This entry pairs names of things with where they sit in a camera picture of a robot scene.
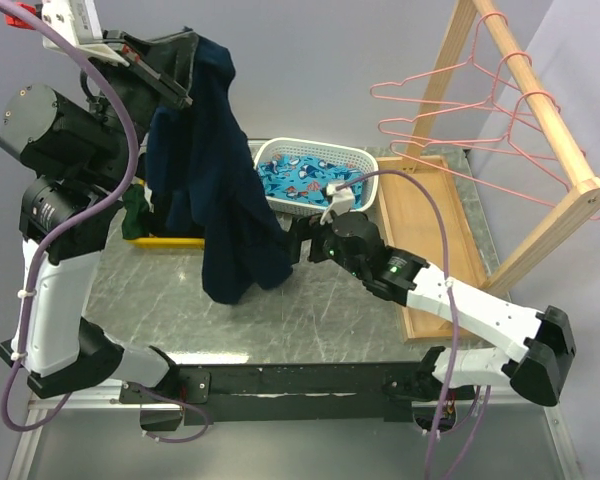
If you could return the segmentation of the navy blue t shirt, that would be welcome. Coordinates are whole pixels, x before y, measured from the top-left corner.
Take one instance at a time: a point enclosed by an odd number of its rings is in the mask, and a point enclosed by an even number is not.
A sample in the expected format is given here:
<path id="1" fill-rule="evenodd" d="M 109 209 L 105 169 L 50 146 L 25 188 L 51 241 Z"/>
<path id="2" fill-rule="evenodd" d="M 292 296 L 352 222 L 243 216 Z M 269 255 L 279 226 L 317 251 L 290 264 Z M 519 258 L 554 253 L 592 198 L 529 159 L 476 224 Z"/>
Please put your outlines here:
<path id="1" fill-rule="evenodd" d="M 202 286 L 233 305 L 252 286 L 280 286 L 292 274 L 286 233 L 254 169 L 246 134 L 229 101 L 236 71 L 225 47 L 200 38 L 194 54 L 191 107 L 156 110 L 148 134 L 146 181 L 171 196 L 167 225 L 204 229 Z"/>

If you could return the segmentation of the pink wire hanger front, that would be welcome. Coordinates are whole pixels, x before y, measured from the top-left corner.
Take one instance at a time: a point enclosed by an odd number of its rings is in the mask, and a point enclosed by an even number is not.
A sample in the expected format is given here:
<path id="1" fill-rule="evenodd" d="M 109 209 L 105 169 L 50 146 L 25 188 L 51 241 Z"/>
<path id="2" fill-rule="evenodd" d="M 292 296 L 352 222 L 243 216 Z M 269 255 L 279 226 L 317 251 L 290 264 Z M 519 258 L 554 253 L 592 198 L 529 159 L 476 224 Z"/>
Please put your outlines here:
<path id="1" fill-rule="evenodd" d="M 589 104 L 580 102 L 567 109 L 567 116 L 571 118 L 574 126 L 590 128 L 582 138 L 584 144 L 579 145 L 576 142 L 585 155 L 594 152 L 600 142 L 600 99 L 588 99 Z M 484 121 L 482 133 L 478 138 L 498 137 L 507 127 L 507 120 L 502 117 L 492 115 Z M 534 164 L 521 156 L 459 148 L 468 154 L 471 172 L 462 174 L 455 171 L 453 174 L 484 188 L 552 208 L 566 195 L 566 189 L 559 181 L 565 172 L 561 165 L 553 160 L 553 152 L 548 142 L 542 133 L 524 126 L 514 129 L 512 141 L 526 153 L 543 155 L 545 158 Z"/>

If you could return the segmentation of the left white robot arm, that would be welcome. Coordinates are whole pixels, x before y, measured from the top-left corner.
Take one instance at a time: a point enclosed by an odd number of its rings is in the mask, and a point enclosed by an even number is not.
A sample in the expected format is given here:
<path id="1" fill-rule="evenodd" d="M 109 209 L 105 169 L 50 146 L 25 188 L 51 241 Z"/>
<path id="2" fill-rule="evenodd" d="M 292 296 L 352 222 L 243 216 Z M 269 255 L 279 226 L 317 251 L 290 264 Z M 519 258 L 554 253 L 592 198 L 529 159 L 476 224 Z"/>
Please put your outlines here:
<path id="1" fill-rule="evenodd" d="M 19 228 L 25 263 L 39 269 L 25 284 L 29 319 L 0 344 L 0 357 L 21 362 L 40 398 L 108 379 L 143 388 L 158 402 L 179 396 L 179 369 L 166 353 L 119 342 L 85 317 L 122 206 L 107 195 L 134 176 L 129 161 L 139 156 L 111 102 L 94 94 L 80 107 L 48 85 L 25 86 L 6 107 L 0 147 L 36 175 L 22 197 Z"/>

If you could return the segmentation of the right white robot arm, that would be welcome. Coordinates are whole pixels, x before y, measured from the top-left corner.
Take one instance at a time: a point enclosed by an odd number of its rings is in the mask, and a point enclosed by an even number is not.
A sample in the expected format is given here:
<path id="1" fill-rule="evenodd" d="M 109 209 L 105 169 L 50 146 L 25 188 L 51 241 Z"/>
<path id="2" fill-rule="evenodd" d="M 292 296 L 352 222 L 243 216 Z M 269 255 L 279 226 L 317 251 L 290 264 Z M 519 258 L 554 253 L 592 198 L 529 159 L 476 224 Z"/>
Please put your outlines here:
<path id="1" fill-rule="evenodd" d="M 433 314 L 488 342 L 488 347 L 452 352 L 431 348 L 417 378 L 429 398 L 464 386 L 510 386 L 545 407 L 558 404 L 576 355 L 568 315 L 555 306 L 543 311 L 492 296 L 433 263 L 384 243 L 363 213 L 331 222 L 295 218 L 288 231 L 291 258 L 309 242 L 312 263 L 330 260 L 356 277 L 374 296 Z"/>

